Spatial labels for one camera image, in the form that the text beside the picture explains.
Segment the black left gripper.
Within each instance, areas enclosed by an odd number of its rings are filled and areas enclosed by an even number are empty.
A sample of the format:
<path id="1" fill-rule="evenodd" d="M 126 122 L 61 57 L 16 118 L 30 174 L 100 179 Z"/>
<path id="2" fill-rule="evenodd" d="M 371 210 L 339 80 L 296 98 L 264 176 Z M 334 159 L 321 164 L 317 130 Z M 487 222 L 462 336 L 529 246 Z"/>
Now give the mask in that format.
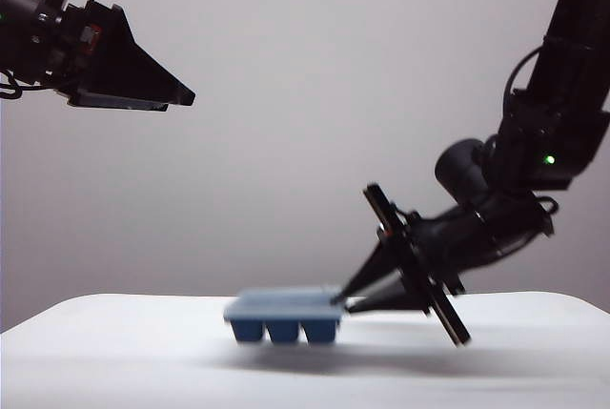
<path id="1" fill-rule="evenodd" d="M 52 87 L 73 107 L 164 112 L 195 93 L 139 47 L 123 8 L 88 1 L 58 12 Z"/>

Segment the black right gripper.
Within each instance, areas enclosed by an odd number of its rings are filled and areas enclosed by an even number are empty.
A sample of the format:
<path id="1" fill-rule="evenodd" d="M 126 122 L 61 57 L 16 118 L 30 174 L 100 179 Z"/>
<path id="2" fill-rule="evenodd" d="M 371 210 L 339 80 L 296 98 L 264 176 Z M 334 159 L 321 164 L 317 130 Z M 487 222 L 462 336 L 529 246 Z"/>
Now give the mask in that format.
<path id="1" fill-rule="evenodd" d="M 357 301 L 347 312 L 435 313 L 450 339 L 456 345 L 466 344 L 470 333 L 447 297 L 464 292 L 458 258 L 451 253 L 480 224 L 476 211 L 489 198 L 487 185 L 477 182 L 451 189 L 457 206 L 434 218 L 416 212 L 402 215 L 377 184 L 367 186 L 364 195 L 380 221 L 379 243 L 331 303 L 342 303 L 397 270 L 398 279 Z"/>

